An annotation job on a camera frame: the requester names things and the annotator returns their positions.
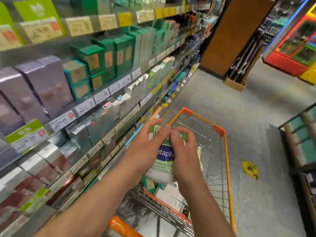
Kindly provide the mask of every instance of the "blue label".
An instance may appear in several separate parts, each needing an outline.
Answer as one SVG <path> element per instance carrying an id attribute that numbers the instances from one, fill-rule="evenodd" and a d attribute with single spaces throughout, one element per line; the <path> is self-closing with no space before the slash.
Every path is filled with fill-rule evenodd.
<path id="1" fill-rule="evenodd" d="M 171 146 L 161 145 L 158 154 L 157 159 L 162 161 L 173 161 L 174 160 L 174 151 Z"/>

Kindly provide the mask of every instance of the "person's left hand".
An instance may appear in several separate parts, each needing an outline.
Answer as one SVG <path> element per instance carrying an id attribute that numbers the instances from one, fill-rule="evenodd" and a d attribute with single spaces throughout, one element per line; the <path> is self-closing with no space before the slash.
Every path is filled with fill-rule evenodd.
<path id="1" fill-rule="evenodd" d="M 148 141 L 148 133 L 151 125 L 162 123 L 163 119 L 153 119 L 148 121 L 138 133 L 138 136 L 128 147 L 121 165 L 126 171 L 132 171 L 134 185 L 139 182 L 142 175 L 145 174 L 153 165 L 160 145 L 168 137 L 171 127 L 166 124 L 161 127 L 155 136 Z"/>

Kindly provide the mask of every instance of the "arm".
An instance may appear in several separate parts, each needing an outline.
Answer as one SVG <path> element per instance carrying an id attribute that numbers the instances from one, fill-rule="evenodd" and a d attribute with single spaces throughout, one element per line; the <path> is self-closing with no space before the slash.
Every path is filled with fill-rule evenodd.
<path id="1" fill-rule="evenodd" d="M 178 131 L 188 135 L 185 146 Z M 170 140 L 175 154 L 176 179 L 180 193 L 188 203 L 195 236 L 235 237 L 204 181 L 193 132 L 183 127 L 175 128 Z"/>
<path id="2" fill-rule="evenodd" d="M 161 122 L 162 119 L 147 122 L 129 146 L 121 163 L 34 237 L 101 236 L 125 193 L 152 166 L 160 145 L 170 134 L 167 125 L 148 141 L 150 126 Z"/>

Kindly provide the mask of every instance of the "forearm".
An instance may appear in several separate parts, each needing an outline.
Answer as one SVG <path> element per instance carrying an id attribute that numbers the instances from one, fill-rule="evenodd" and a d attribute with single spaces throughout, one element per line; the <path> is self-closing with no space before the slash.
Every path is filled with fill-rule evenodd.
<path id="1" fill-rule="evenodd" d="M 205 183 L 196 186 L 186 197 L 196 237 L 235 237 Z"/>
<path id="2" fill-rule="evenodd" d="M 118 165 L 35 237 L 101 236 L 134 178 Z"/>

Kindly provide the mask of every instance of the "yellow floor sticker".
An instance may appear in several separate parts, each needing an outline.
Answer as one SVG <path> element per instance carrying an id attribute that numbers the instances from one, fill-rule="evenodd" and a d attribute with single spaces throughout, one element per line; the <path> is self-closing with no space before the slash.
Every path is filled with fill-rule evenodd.
<path id="1" fill-rule="evenodd" d="M 258 167 L 245 159 L 242 160 L 242 166 L 244 168 L 244 173 L 250 175 L 254 179 L 259 179 Z"/>

